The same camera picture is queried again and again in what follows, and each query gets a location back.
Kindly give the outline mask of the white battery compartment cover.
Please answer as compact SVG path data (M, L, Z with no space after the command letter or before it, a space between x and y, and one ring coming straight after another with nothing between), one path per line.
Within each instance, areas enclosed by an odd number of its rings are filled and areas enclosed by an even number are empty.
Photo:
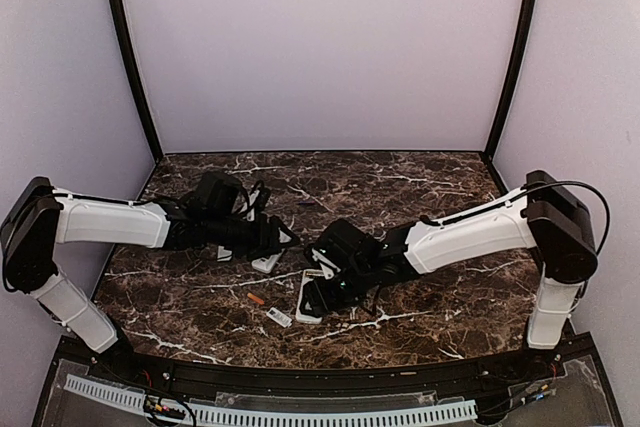
M292 319L275 307L270 308L266 316L283 328L288 328L292 324Z

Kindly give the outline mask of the white remote with display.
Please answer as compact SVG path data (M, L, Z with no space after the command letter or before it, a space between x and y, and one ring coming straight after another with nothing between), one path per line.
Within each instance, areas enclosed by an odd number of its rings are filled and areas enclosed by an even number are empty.
M279 252L269 257L255 259L251 262L251 266L254 270L260 273L270 274L273 271L276 264L278 263L278 261L280 260L282 255L283 253Z

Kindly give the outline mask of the white remote control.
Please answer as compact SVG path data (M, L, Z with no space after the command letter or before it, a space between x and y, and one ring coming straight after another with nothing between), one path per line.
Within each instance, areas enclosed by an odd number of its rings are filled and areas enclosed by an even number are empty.
M322 316L313 313L312 297L307 285L316 279L323 278L324 274L321 270L306 269L303 271L295 312L297 322L310 325L317 325L322 322Z

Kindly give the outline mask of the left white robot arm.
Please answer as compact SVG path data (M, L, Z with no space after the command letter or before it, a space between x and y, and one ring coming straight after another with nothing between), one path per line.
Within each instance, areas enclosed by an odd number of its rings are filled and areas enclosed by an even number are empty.
M120 200L79 194L32 178L1 224L2 280L9 292L34 299L93 352L120 383L141 374L127 337L86 292L97 279L98 254L131 245L157 251L214 246L216 259L243 259L272 271L299 237L265 208L263 181L246 189L224 172L203 174L180 197Z

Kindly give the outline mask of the orange AAA battery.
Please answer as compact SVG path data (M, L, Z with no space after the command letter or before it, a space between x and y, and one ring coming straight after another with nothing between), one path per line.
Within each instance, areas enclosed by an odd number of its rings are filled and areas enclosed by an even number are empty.
M247 297L258 305L265 305L265 301L253 293L248 293Z

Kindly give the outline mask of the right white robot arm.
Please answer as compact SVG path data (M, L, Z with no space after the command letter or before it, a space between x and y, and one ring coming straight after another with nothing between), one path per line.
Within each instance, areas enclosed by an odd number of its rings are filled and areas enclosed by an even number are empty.
M594 237L588 207L570 191L581 185L532 171L522 187L502 197L447 217L423 216L381 240L338 219L305 250L312 267L303 275L295 318L317 324L361 304L374 288L497 252L534 250L542 261L541 281L526 346L510 360L511 373L530 381L547 367L548 350L559 343L604 246Z

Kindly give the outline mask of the small white battery cover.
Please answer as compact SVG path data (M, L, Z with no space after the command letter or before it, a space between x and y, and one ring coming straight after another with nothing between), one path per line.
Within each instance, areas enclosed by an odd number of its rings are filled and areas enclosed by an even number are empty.
M233 251L223 246L219 246L217 249L216 260L218 262L229 262L233 259Z

